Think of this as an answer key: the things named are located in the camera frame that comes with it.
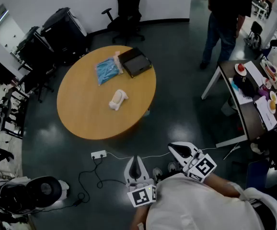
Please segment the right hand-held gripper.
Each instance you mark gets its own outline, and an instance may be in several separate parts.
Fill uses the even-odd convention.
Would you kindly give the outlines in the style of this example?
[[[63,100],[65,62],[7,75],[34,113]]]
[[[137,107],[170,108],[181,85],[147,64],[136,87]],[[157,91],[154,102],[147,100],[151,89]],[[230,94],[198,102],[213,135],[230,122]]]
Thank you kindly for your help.
[[[217,164],[208,154],[204,154],[190,142],[169,143],[168,149],[179,165],[183,167],[183,174],[199,183],[203,183],[217,167]]]

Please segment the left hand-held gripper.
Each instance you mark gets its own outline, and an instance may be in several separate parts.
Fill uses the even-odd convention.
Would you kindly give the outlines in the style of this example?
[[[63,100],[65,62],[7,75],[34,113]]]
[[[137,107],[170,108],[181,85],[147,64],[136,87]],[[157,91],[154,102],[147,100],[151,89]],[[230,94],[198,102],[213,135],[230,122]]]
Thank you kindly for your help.
[[[149,205],[157,200],[154,180],[149,177],[141,157],[137,157],[137,160],[140,171],[138,179],[136,179],[136,160],[134,156],[128,161],[124,170],[126,187],[128,188],[127,196],[133,207]]]

